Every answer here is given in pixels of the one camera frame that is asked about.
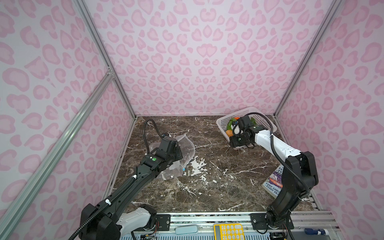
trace pink heart patterned wall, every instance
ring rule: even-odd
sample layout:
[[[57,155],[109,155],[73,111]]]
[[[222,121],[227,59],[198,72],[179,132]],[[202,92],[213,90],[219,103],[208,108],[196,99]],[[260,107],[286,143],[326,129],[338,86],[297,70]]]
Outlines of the pink heart patterned wall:
[[[0,217],[106,73],[73,7],[0,3]]]
[[[331,1],[86,0],[136,114],[273,113]]]
[[[101,201],[131,122],[110,83],[11,239],[68,239],[81,210]]]
[[[384,236],[383,12],[384,1],[345,2],[278,118],[315,155],[314,192],[346,240]]]

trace marble tabletop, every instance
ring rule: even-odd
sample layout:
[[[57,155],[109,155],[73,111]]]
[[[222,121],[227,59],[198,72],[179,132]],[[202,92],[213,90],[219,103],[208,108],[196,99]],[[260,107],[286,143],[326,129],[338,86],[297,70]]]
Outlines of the marble tabletop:
[[[233,150],[220,133],[216,119],[221,116],[139,117],[122,161],[114,189],[133,173],[146,152],[142,126],[152,118],[161,133],[172,137],[186,134],[195,145],[195,157],[180,177],[156,179],[138,194],[127,211],[149,204],[158,212],[265,211],[273,197],[261,187],[279,162],[266,149]],[[160,138],[147,126],[149,143]],[[295,210],[313,210],[301,202]]]

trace plastic basket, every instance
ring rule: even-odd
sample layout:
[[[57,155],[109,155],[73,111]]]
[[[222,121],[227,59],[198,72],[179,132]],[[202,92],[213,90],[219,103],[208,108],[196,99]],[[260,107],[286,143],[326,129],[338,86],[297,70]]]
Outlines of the plastic basket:
[[[261,113],[261,111],[255,107],[248,107],[248,108],[244,108],[242,110],[239,110],[237,112],[228,114],[228,115],[221,117],[221,118],[216,120],[216,124],[219,127],[221,134],[223,134],[223,136],[225,137],[225,139],[228,142],[229,142],[229,136],[225,133],[225,131],[227,129],[227,125],[228,125],[228,122],[230,121],[230,119],[239,118],[239,117],[245,116],[248,113]],[[250,117],[253,117],[256,120],[257,124],[263,125],[263,126],[267,127],[268,130],[270,130],[268,122],[263,117],[261,117],[259,115],[255,115],[255,114],[250,115]],[[271,121],[271,123],[272,123],[273,130],[276,131],[277,127],[273,124],[272,121]],[[234,150],[239,150],[240,148],[243,148],[243,147],[245,147],[245,146],[235,147]]]

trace metal bracket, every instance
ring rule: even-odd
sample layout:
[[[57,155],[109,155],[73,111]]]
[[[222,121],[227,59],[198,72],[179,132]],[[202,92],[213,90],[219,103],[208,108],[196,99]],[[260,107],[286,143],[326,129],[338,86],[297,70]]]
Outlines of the metal bracket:
[[[158,231],[169,231],[170,226],[170,215],[169,214],[157,214],[156,215],[156,222],[159,222],[159,229]],[[135,231],[145,231],[144,228],[138,228]]]
[[[253,230],[265,230],[269,228],[265,221],[265,214],[250,214],[249,216],[251,217]],[[289,217],[289,221],[290,223],[287,227],[294,229],[295,227],[293,226],[291,217]]]

